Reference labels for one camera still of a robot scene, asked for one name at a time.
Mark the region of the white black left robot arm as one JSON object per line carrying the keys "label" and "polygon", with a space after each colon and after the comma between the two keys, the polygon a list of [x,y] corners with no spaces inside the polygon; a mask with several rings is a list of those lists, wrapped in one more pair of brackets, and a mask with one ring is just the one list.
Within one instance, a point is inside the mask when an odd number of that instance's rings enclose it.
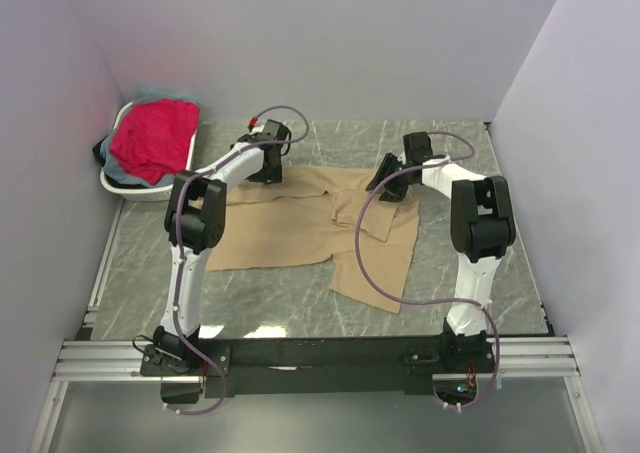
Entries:
{"label": "white black left robot arm", "polygon": [[256,121],[220,159],[184,170],[174,181],[164,220],[171,244],[170,287],[152,339],[166,365],[179,375],[193,372],[201,362],[196,346],[200,296],[209,255],[224,234],[228,194],[245,180],[267,185],[282,181],[282,149],[291,132],[274,120],[260,127]]}

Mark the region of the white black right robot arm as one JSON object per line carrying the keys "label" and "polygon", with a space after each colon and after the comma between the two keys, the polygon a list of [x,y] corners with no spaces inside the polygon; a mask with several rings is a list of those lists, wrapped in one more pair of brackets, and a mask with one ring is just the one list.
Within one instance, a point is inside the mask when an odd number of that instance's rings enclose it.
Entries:
{"label": "white black right robot arm", "polygon": [[403,300],[382,289],[366,270],[360,251],[360,229],[375,200],[401,202],[412,185],[433,189],[450,200],[450,238],[458,254],[454,296],[440,300],[450,309],[439,335],[439,360],[444,368],[460,372],[474,357],[486,354],[487,330],[495,323],[488,312],[498,266],[516,239],[516,227],[507,180],[502,176],[474,173],[459,163],[476,150],[454,133],[469,153],[457,157],[436,154],[434,133],[413,132],[403,136],[404,154],[388,153],[366,187],[368,196],[355,226],[355,255],[365,280],[383,297],[400,304],[431,306],[437,300]]}

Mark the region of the beige t shirt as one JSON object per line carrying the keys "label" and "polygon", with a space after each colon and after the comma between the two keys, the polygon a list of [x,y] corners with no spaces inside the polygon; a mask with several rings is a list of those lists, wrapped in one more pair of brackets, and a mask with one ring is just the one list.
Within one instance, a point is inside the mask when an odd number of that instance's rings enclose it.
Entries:
{"label": "beige t shirt", "polygon": [[[227,197],[226,224],[209,272],[284,268],[332,260],[333,291],[396,314],[399,303],[376,292],[355,255],[355,226],[368,196],[370,169],[290,166],[274,185],[245,181]],[[360,229],[360,251],[377,285],[401,298],[419,227],[419,199],[373,201]]]}

